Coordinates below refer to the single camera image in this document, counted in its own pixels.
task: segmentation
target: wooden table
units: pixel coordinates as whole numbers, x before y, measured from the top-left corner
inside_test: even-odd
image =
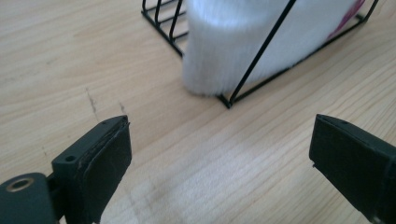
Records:
[[[312,167],[315,115],[396,145],[396,2],[227,110],[190,95],[141,1],[0,1],[0,182],[126,114],[134,158],[102,223],[366,223]]]

